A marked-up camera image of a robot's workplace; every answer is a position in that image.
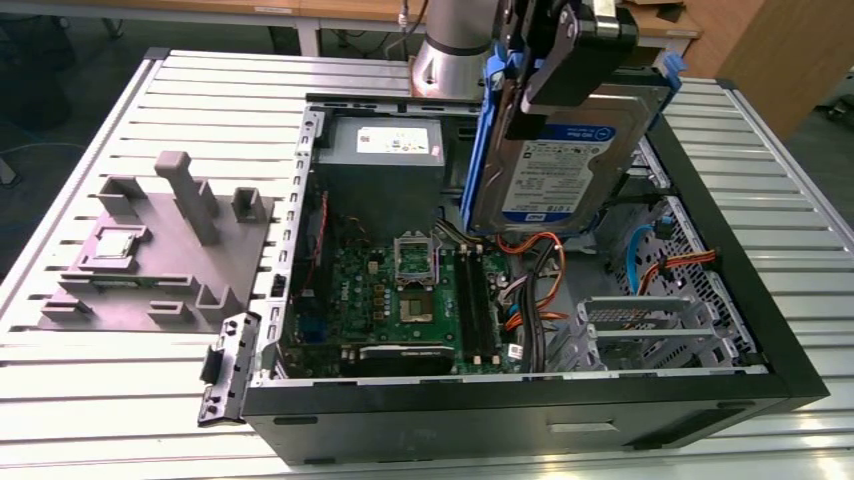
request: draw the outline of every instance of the blue hard drive label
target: blue hard drive label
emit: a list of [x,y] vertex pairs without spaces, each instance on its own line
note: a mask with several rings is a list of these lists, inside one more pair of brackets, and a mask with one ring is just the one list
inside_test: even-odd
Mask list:
[[563,140],[567,142],[610,142],[617,135],[614,127],[597,125],[546,125],[539,140]]
[[590,162],[607,151],[617,130],[601,125],[546,125],[522,145],[502,213],[513,222],[569,218],[593,180]]

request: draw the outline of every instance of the ram slot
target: ram slot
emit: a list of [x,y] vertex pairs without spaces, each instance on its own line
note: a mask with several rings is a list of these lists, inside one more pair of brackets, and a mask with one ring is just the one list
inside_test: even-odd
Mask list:
[[479,355],[481,342],[471,296],[471,258],[466,252],[454,255],[454,274],[457,276],[457,311],[463,335],[463,358],[471,361],[473,357]]
[[473,254],[469,259],[469,264],[471,306],[478,331],[478,352],[482,357],[490,358],[498,352],[495,349],[495,329],[493,328],[493,318],[490,315],[490,289],[486,283],[482,256]]

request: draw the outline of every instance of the slotted metal table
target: slotted metal table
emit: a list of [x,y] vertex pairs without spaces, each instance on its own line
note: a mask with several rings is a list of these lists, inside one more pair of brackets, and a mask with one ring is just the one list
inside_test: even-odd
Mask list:
[[[159,53],[143,61],[0,286],[0,477],[849,478],[854,236],[738,91],[709,80],[686,80],[668,120],[832,392],[796,413],[677,451],[291,468],[249,427],[196,428],[211,335],[36,331],[102,213],[90,195],[107,175],[136,175],[148,191],[166,192],[155,157],[186,150],[215,194],[255,186],[279,198],[281,218],[306,93],[410,93],[405,63]],[[282,233],[274,225],[269,239]],[[269,275],[258,273],[257,292],[269,291]]]

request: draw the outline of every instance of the power supply label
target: power supply label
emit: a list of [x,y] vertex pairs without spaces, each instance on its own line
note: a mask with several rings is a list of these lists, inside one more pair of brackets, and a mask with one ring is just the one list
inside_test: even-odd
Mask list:
[[554,222],[570,216],[593,180],[590,161],[611,146],[613,127],[546,125],[522,145],[502,213],[514,222]]
[[362,127],[357,137],[358,153],[430,153],[426,128]]

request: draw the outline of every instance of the hard drive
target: hard drive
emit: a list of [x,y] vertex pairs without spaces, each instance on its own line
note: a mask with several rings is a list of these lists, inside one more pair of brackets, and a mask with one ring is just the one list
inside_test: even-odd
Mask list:
[[466,228],[479,234],[583,231],[631,165],[669,93],[654,81],[603,84],[582,105],[549,115],[535,140],[493,135],[489,153],[473,158]]

